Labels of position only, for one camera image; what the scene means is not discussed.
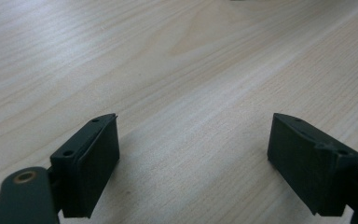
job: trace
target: black plastic part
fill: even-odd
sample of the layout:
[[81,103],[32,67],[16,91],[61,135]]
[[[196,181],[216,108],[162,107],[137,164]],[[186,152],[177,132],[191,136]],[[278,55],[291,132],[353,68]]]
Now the black plastic part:
[[0,191],[0,224],[59,223],[48,171],[31,167],[8,176]]
[[65,217],[90,217],[119,159],[117,116],[88,122],[51,157],[56,206]]
[[274,114],[268,159],[312,214],[358,223],[358,152],[306,121]]

